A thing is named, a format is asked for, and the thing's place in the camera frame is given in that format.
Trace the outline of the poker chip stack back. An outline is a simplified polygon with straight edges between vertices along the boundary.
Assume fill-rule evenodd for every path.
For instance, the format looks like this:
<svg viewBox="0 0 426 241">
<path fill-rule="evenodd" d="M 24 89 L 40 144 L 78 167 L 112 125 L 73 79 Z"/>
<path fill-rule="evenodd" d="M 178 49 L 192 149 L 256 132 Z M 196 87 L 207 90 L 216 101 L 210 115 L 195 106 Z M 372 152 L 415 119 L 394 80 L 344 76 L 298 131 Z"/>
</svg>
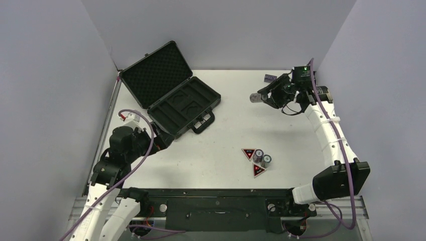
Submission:
<svg viewBox="0 0 426 241">
<path fill-rule="evenodd" d="M 263 103 L 268 99 L 268 95 L 261 93 L 252 93 L 249 97 L 251 103 Z"/>
</svg>

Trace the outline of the poker chip stack front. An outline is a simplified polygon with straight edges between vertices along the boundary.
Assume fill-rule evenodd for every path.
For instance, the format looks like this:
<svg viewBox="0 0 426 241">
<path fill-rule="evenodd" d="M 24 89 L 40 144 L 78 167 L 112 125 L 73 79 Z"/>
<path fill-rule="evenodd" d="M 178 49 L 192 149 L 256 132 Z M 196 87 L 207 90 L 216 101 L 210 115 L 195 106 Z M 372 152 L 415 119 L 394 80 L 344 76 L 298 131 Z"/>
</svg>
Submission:
<svg viewBox="0 0 426 241">
<path fill-rule="evenodd" d="M 260 165 L 261 165 L 262 168 L 267 169 L 269 167 L 269 165 L 271 164 L 271 162 L 272 162 L 272 157 L 270 155 L 265 154 L 262 157 L 262 161 L 261 161 Z"/>
</svg>

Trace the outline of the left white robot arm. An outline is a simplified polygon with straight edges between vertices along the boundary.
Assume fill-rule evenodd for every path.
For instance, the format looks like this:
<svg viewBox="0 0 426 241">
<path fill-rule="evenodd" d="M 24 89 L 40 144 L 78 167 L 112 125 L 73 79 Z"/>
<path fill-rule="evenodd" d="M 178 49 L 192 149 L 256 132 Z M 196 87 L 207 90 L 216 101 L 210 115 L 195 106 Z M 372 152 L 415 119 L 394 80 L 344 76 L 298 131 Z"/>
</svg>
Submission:
<svg viewBox="0 0 426 241">
<path fill-rule="evenodd" d="M 61 240 L 118 240 L 133 217 L 150 209 L 148 193 L 139 188 L 123 191 L 124 182 L 148 156 L 165 148 L 153 122 L 145 129 L 127 118 L 115 128 L 93 168 L 81 215 Z"/>
</svg>

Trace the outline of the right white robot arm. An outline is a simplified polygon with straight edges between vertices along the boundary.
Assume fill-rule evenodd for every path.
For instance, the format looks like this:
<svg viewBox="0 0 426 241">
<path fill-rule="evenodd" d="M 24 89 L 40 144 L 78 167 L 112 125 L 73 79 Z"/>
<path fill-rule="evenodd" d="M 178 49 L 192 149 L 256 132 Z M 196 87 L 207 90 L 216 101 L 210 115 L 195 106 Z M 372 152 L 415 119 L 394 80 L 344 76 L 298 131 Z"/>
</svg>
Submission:
<svg viewBox="0 0 426 241">
<path fill-rule="evenodd" d="M 351 149 L 335 113 L 334 100 L 326 86 L 315 82 L 311 65 L 294 67 L 266 87 L 250 95 L 252 103 L 265 103 L 275 109 L 290 102 L 300 105 L 319 141 L 326 169 L 313 177 L 309 184 L 293 188 L 283 201 L 284 210 L 297 214 L 304 204 L 359 194 L 370 166 L 361 162 Z"/>
</svg>

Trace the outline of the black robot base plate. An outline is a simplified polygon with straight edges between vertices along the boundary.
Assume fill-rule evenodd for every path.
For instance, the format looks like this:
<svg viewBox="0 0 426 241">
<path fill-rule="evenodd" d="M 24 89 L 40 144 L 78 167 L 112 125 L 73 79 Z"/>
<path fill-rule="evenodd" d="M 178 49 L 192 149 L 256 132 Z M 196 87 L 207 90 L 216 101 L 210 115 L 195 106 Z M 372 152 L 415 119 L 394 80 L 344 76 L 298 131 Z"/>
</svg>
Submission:
<svg viewBox="0 0 426 241">
<path fill-rule="evenodd" d="M 280 233 L 317 215 L 313 204 L 296 204 L 291 189 L 124 188 L 113 201 L 128 197 L 142 202 L 133 224 L 162 221 L 172 230 Z"/>
</svg>

